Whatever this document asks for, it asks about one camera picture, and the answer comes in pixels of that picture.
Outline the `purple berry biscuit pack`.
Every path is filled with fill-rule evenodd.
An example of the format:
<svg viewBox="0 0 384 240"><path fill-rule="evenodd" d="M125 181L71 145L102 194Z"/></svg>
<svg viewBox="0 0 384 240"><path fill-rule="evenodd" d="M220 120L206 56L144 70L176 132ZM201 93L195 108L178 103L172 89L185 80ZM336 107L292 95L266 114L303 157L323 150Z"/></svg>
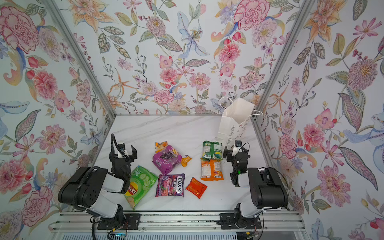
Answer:
<svg viewBox="0 0 384 240"><path fill-rule="evenodd" d="M176 166L181 164L182 155L171 145L155 153L153 164L160 170L162 175L168 175Z"/></svg>

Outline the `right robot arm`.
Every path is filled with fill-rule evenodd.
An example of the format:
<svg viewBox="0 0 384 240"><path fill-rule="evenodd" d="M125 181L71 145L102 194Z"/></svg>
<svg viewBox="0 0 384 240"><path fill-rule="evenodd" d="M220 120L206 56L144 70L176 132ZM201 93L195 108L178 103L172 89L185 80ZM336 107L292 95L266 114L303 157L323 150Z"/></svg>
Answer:
<svg viewBox="0 0 384 240"><path fill-rule="evenodd" d="M259 215L266 210L288 205L288 193L276 169L248 166L249 151L244 147L224 149L223 158L232 164L232 184L237 188L248 188L250 195L241 200L233 213L220 214L222 229L259 229Z"/></svg>

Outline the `white paper gift bag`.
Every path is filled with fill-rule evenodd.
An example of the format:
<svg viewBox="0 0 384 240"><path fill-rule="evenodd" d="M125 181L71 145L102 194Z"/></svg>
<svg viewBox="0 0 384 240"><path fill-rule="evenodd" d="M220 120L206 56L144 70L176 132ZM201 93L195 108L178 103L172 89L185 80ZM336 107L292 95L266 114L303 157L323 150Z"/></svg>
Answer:
<svg viewBox="0 0 384 240"><path fill-rule="evenodd" d="M251 117L264 115L261 111L254 110L254 107L254 104L238 98L224 108L217 135L217 139L223 147L231 150L235 141L239 140L245 132Z"/></svg>

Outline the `green snack pack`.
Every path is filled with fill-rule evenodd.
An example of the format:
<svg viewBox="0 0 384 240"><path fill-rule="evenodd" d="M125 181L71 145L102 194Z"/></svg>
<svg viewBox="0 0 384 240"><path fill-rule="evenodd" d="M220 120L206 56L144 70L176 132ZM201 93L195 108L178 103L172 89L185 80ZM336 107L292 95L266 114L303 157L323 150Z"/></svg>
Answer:
<svg viewBox="0 0 384 240"><path fill-rule="evenodd" d="M203 159L222 160L223 159L223 146L220 142L203 142Z"/></svg>

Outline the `green Lays chips bag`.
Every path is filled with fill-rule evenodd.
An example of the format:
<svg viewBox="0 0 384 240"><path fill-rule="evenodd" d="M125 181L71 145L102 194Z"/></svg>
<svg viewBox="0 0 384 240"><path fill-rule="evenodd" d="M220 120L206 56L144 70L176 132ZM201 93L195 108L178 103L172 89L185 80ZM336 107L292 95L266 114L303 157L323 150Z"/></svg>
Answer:
<svg viewBox="0 0 384 240"><path fill-rule="evenodd" d="M130 179L130 185L125 193L125 198L134 210L136 205L148 193L148 191L155 185L158 176L150 172L142 166L137 166Z"/></svg>

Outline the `orange snack pack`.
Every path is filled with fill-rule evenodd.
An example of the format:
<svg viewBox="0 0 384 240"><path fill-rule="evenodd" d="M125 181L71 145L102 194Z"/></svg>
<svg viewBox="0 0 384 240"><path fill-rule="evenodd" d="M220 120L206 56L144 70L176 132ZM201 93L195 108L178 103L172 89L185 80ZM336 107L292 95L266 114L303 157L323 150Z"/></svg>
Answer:
<svg viewBox="0 0 384 240"><path fill-rule="evenodd" d="M215 159L201 159L201 180L222 181L222 161Z"/></svg>

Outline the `purple Fox's candy bag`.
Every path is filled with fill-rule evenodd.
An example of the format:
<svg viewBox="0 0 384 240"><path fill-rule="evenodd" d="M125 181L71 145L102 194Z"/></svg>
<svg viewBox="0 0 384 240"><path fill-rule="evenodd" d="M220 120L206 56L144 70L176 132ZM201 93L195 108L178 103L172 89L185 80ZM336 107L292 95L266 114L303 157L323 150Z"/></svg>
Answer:
<svg viewBox="0 0 384 240"><path fill-rule="evenodd" d="M156 197L184 197L185 174L159 175Z"/></svg>

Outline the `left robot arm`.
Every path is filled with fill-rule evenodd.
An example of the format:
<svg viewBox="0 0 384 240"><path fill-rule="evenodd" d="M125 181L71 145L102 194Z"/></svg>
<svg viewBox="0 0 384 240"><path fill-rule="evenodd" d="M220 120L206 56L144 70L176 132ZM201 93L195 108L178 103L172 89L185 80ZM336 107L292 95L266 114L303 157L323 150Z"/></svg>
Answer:
<svg viewBox="0 0 384 240"><path fill-rule="evenodd" d="M138 158L137 150L131 148L131 155L126 155L126 151L116 154L111 150L110 172L100 167L80 167L60 189L59 202L99 218L109 227L122 227L127 222L123 207L102 195L102 191L116 194L127 192L132 176L131 163Z"/></svg>

